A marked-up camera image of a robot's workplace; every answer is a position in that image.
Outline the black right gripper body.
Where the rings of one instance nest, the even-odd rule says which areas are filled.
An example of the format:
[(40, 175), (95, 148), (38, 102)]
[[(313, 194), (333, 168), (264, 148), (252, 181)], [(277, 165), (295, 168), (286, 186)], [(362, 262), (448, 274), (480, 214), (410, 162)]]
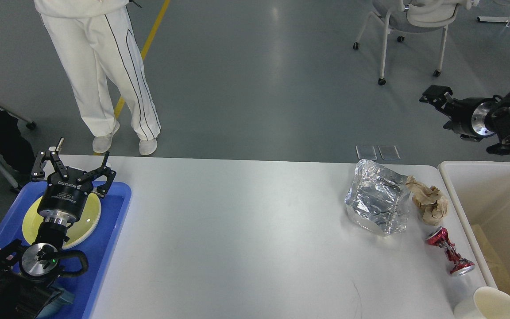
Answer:
[(450, 121), (460, 121), (466, 130), (477, 133), (484, 139), (495, 135), (488, 125), (487, 116), (497, 107), (497, 101), (492, 98), (466, 98), (455, 99), (459, 114), (450, 117)]

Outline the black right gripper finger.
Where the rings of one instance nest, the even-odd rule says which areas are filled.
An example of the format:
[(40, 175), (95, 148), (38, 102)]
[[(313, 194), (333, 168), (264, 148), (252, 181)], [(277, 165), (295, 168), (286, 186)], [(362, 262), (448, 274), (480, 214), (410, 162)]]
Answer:
[(465, 141), (479, 143), (483, 139), (482, 136), (470, 131), (470, 129), (466, 130), (463, 123), (460, 121), (447, 121), (447, 123), (443, 125), (443, 129), (453, 131), (460, 136), (460, 139)]
[(430, 104), (436, 111), (447, 117), (456, 117), (459, 114), (459, 109), (452, 95), (450, 87), (431, 85), (422, 93), (419, 102)]

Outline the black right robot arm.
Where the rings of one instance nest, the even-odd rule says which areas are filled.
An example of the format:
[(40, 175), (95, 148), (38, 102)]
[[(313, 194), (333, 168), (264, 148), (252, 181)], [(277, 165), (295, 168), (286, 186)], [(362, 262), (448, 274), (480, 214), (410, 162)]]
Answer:
[(498, 142), (486, 149), (490, 154), (510, 155), (510, 92), (505, 96), (455, 99), (447, 86), (431, 85), (419, 102), (444, 114), (443, 129), (453, 131), (462, 140), (474, 143), (496, 136)]

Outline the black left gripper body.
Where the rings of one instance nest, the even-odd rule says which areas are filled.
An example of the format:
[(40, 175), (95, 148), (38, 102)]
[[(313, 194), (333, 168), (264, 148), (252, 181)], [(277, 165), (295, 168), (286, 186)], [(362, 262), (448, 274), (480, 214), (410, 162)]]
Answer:
[(59, 172), (47, 178), (48, 186), (37, 207), (37, 213), (44, 222), (61, 226), (80, 220), (89, 194), (93, 191), (93, 182), (84, 178), (84, 172), (74, 172), (66, 180)]

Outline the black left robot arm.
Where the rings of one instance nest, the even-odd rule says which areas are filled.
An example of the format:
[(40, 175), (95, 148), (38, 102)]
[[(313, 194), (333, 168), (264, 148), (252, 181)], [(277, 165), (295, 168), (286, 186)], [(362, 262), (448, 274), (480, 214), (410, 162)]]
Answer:
[(107, 195), (116, 172), (107, 165), (109, 152), (91, 171), (65, 166), (59, 157), (63, 141), (40, 152), (31, 171), (33, 182), (47, 183), (34, 242), (26, 246), (16, 239), (0, 249), (0, 319), (36, 318), (63, 294), (54, 286), (59, 277), (78, 277), (89, 269), (84, 252), (63, 248), (67, 230), (79, 222), (91, 194)]

